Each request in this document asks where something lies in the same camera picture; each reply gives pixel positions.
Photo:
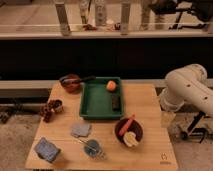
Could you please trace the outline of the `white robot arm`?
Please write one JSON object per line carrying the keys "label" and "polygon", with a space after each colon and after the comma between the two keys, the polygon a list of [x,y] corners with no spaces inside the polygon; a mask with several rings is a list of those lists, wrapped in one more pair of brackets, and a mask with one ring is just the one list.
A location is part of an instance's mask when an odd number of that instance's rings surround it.
{"label": "white robot arm", "polygon": [[165,76],[165,88],[161,91],[159,104],[161,126],[167,128],[175,117],[175,112],[189,102],[210,117],[213,117],[213,90],[204,82],[207,71],[200,64],[190,64],[170,71]]}

